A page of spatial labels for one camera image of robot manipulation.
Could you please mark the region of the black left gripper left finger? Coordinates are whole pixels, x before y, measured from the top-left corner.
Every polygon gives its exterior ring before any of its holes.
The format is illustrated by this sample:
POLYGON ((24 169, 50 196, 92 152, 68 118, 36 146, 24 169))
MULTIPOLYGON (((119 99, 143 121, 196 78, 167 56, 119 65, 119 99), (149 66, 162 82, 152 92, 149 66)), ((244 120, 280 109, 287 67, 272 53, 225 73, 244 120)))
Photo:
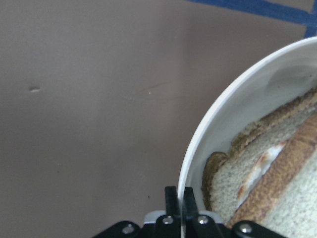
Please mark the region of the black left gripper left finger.
POLYGON ((181 212, 178 195, 175 186, 166 186, 165 192, 165 216, 173 221, 181 222, 181 212))

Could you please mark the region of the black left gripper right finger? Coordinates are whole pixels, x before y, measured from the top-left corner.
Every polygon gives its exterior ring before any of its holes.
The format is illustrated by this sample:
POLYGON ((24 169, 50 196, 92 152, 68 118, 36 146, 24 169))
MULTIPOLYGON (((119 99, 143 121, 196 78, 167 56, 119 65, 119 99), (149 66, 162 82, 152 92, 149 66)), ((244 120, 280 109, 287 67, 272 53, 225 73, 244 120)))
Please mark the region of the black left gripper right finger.
POLYGON ((182 201, 182 214, 184 222, 191 221, 198 215, 198 207, 192 187, 185 187, 182 201))

